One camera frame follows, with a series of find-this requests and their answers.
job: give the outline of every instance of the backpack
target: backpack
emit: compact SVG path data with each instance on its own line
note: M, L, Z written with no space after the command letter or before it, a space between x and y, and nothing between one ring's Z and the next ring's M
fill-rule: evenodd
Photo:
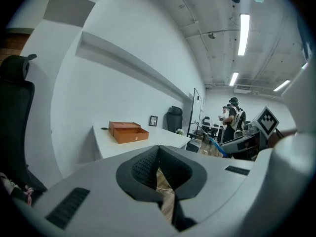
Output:
M237 128L243 129L245 121L246 121L246 120L244 120L244 118L246 117L246 113L244 111L241 111L241 110L239 110L239 112L238 112L237 108L235 106L232 106L231 108L234 108L236 111L236 115L234 117L234 120L231 123L232 129L234 129L235 131L237 130Z

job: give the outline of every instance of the black office chair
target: black office chair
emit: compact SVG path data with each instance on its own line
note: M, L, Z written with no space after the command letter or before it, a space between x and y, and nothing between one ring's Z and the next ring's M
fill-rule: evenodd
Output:
M214 139L215 134L217 133L218 129L217 128L211 128L211 137Z
M167 112L167 125L170 132L176 132L178 129L182 129L182 109L176 106L172 106L170 112ZM190 138L197 137L196 134L189 133ZM186 150L197 153L199 148L196 145L187 144Z
M209 128L208 126L204 126L204 125L210 125L209 122L205 122L205 120L208 120L209 117L208 116L205 116L204 119L202 120L202 129L210 135L210 132L211 132L211 128Z
M26 124L34 95L34 84L24 79L29 60L34 58L35 54L11 55L0 66L0 172L19 187L34 188L33 199L47 191L28 170L24 154Z

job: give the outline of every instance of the cap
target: cap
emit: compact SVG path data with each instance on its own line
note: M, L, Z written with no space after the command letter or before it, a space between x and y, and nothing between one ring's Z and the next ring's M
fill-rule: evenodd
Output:
M232 97L230 100L229 100L229 102L231 103L231 102L238 102L238 99L236 98L236 97Z

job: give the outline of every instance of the open box lid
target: open box lid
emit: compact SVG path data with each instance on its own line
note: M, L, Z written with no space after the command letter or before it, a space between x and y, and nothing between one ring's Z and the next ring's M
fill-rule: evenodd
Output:
M114 133L115 128L140 128L141 126L135 122L109 122L109 132Z

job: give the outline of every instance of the orange wooden box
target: orange wooden box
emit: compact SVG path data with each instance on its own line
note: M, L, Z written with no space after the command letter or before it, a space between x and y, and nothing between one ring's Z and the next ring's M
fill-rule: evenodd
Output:
M147 140L149 137L148 131L133 122L110 122L109 132L119 144Z

